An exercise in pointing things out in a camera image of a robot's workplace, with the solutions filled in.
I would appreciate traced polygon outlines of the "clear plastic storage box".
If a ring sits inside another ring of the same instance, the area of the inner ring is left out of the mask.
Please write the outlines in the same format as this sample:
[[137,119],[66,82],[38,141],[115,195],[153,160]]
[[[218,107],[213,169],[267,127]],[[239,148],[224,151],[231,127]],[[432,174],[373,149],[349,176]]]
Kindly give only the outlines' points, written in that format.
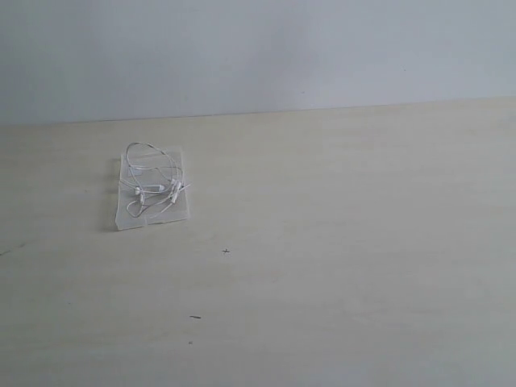
[[181,148],[128,144],[120,157],[117,229],[186,220],[188,188]]

